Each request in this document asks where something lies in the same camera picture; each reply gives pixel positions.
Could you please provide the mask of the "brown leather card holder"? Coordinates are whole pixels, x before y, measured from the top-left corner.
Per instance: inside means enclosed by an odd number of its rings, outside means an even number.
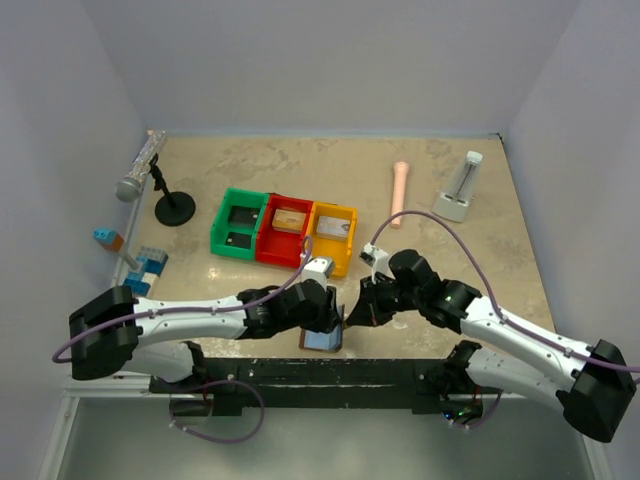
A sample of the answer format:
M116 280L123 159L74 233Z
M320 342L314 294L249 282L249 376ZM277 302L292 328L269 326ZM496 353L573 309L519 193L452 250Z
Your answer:
M330 333L319 333L308 330L301 331L299 339L299 348L301 350L335 353L342 348L345 306L340 305L337 311L340 317L340 323Z

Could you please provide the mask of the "black credit card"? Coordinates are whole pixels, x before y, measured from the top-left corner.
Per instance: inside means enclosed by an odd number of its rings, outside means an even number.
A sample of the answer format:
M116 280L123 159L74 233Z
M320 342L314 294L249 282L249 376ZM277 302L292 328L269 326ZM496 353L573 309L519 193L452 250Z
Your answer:
M226 244L234 248L250 249L252 244L252 236L246 233L230 232L227 235Z

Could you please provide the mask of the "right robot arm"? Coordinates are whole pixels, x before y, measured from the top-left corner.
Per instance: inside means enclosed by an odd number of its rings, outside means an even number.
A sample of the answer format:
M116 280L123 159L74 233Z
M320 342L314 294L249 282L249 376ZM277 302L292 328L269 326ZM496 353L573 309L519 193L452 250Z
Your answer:
M501 309L494 298L442 279L413 249L393 255L366 244L361 259L371 273L346 322L378 327L405 311L471 338L448 358L464 380L514 393L559 412L581 434L612 441L637 386L621 350L559 335Z

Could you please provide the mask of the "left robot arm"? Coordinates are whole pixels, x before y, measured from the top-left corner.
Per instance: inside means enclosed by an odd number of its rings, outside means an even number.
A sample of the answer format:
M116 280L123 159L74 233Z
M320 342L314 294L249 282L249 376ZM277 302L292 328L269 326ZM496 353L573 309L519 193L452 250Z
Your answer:
M269 339L296 327L330 334L340 323L335 288L315 280L195 303L116 286L70 315L71 372L79 381L130 371L177 383L204 371L196 338Z

